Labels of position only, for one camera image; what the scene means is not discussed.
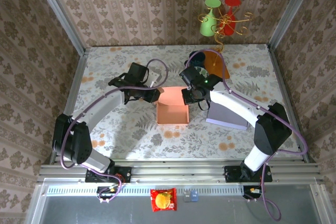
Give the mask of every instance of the purple cable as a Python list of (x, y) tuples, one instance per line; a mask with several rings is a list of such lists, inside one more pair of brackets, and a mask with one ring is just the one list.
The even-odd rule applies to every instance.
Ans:
[(93, 173), (95, 173), (95, 174), (97, 174), (97, 175), (104, 176), (104, 177), (115, 178), (115, 179), (118, 181), (118, 189), (117, 189), (117, 191), (115, 192), (115, 194), (114, 194), (113, 196), (111, 196), (110, 198), (108, 198), (109, 201), (113, 200), (113, 199), (120, 193), (120, 191), (121, 191), (121, 185), (122, 185), (122, 182), (121, 182), (121, 179), (120, 179), (120, 178), (118, 178), (117, 176), (114, 176), (114, 175), (100, 173), (100, 172), (98, 172), (98, 171), (96, 171), (96, 170), (92, 170), (90, 167), (87, 167), (87, 166), (85, 166), (85, 165), (81, 165), (81, 166), (85, 167), (86, 169), (92, 171)]
[[(257, 109), (260, 109), (261, 111), (263, 111), (264, 113), (267, 113), (271, 116), (273, 116), (276, 120), (278, 120), (279, 122), (281, 122), (282, 124), (284, 124), (286, 127), (290, 128), (294, 133), (295, 135), (300, 139), (300, 141), (302, 142), (303, 144), (303, 151), (301, 152), (292, 152), (292, 151), (287, 151), (287, 150), (278, 150), (278, 152), (283, 152), (283, 153), (288, 153), (288, 154), (295, 154), (295, 155), (304, 155), (307, 153), (308, 151), (308, 146), (307, 146), (307, 142), (306, 140), (304, 140), (303, 136), (300, 134), (300, 132), (298, 132), (292, 125), (290, 125), (289, 123), (287, 123), (285, 120), (283, 120), (282, 118), (278, 117), (277, 115), (273, 114), (272, 112), (268, 111), (267, 109), (257, 105), (256, 103), (254, 103), (253, 101), (250, 101), (244, 97), (242, 97), (241, 95), (237, 94), (236, 92), (234, 92), (233, 90), (230, 89), (230, 87), (227, 85), (226, 81), (225, 81), (225, 68), (226, 68), (226, 65), (225, 65), (225, 61), (224, 61), (224, 58), (222, 56), (222, 54), (220, 54), (219, 52), (215, 51), (215, 50), (212, 50), (212, 49), (202, 49), (202, 50), (199, 50), (197, 52), (194, 52), (190, 57), (189, 57), (189, 60), (187, 62), (187, 64), (185, 65), (185, 68), (187, 68), (189, 66), (189, 62), (190, 60), (199, 52), (202, 52), (202, 51), (208, 51), (208, 52), (214, 52), (216, 53), (222, 60), (222, 63), (223, 63), (223, 72), (222, 72), (222, 76), (223, 76), (223, 85), (224, 87), (226, 88), (226, 90), (232, 94), (233, 96), (239, 98), (240, 100), (242, 100), (243, 102), (251, 105), (251, 106), (254, 106), (256, 107)], [(274, 221), (280, 221), (281, 220), (281, 211), (279, 209), (279, 207), (271, 200), (269, 199), (266, 199), (265, 198), (265, 170), (266, 170), (266, 164), (268, 161), (270, 161), (273, 156), (275, 155), (275, 153), (270, 156), (266, 162), (264, 163), (263, 167), (262, 167), (262, 171), (263, 171), (263, 174), (262, 174), (262, 177), (261, 177), (261, 193), (262, 193), (262, 200), (264, 202), (264, 206), (265, 206), (265, 209), (268, 213), (268, 215), (274, 220)], [(266, 205), (266, 202), (269, 202), (270, 204), (272, 204), (279, 212), (279, 218), (275, 218), (271, 212), (269, 211), (267, 205)]]
[[(167, 67), (167, 65), (166, 65), (162, 60), (160, 60), (160, 59), (151, 59), (151, 60), (147, 63), (146, 67), (148, 67), (148, 65), (149, 65), (151, 62), (153, 62), (153, 61), (159, 61), (159, 62), (161, 62), (161, 63), (163, 64), (163, 66), (165, 67), (166, 76), (165, 76), (164, 80), (163, 80), (160, 84), (158, 84), (157, 86), (151, 87), (151, 88), (126, 86), (126, 87), (120, 87), (120, 88), (113, 89), (113, 90), (111, 90), (111, 91), (105, 93), (105, 94), (102, 95), (101, 97), (97, 98), (94, 102), (92, 102), (92, 103), (91, 103), (85, 110), (83, 110), (83, 112), (81, 112), (81, 113), (80, 113), (80, 114), (79, 114), (79, 115), (78, 115), (78, 116), (71, 122), (71, 124), (69, 125), (69, 128), (68, 128), (67, 132), (65, 133), (64, 140), (63, 140), (63, 142), (62, 142), (62, 146), (61, 146), (60, 162), (61, 162), (61, 166), (62, 166), (64, 169), (71, 169), (71, 168), (75, 165), (75, 164), (71, 164), (71, 165), (67, 166), (67, 165), (65, 164), (65, 162), (64, 162), (65, 146), (66, 146), (66, 142), (67, 142), (68, 136), (69, 136), (69, 134), (70, 134), (70, 132), (71, 132), (71, 129), (72, 129), (72, 127), (77, 123), (77, 121), (78, 121), (78, 120), (79, 120), (85, 113), (87, 113), (93, 106), (95, 106), (99, 101), (101, 101), (102, 99), (104, 99), (104, 98), (107, 97), (108, 95), (110, 95), (110, 94), (112, 94), (112, 93), (114, 93), (114, 92), (116, 92), (116, 91), (118, 91), (118, 90), (123, 90), (123, 89), (153, 90), (153, 89), (156, 89), (156, 88), (160, 87), (161, 85), (163, 85), (163, 84), (166, 82), (166, 80), (167, 80), (167, 78), (168, 78), (168, 67)], [(98, 175), (101, 175), (101, 176), (106, 176), (106, 177), (113, 177), (113, 178), (116, 178), (116, 179), (119, 181), (118, 190), (117, 190), (117, 192), (115, 193), (115, 195), (113, 195), (113, 196), (111, 197), (110, 200), (112, 200), (115, 196), (117, 196), (117, 194), (120, 192), (120, 188), (121, 188), (121, 180), (120, 180), (118, 177), (116, 177), (116, 176), (114, 176), (114, 175), (103, 174), (103, 173), (100, 173), (100, 172), (98, 172), (98, 171), (96, 171), (96, 170), (93, 170), (93, 169), (90, 169), (90, 170), (91, 170), (92, 172), (98, 174)]]

